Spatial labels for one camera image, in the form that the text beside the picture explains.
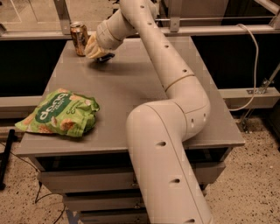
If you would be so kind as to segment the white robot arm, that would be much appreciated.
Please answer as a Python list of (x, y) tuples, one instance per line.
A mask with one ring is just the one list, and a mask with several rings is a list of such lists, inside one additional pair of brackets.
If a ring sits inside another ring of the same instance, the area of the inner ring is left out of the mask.
[(119, 10), (98, 25), (86, 55), (96, 59), (138, 34), (167, 95), (134, 108), (127, 142), (151, 224), (214, 224), (183, 142), (207, 124), (210, 101), (200, 81), (155, 23), (150, 0), (120, 0)]

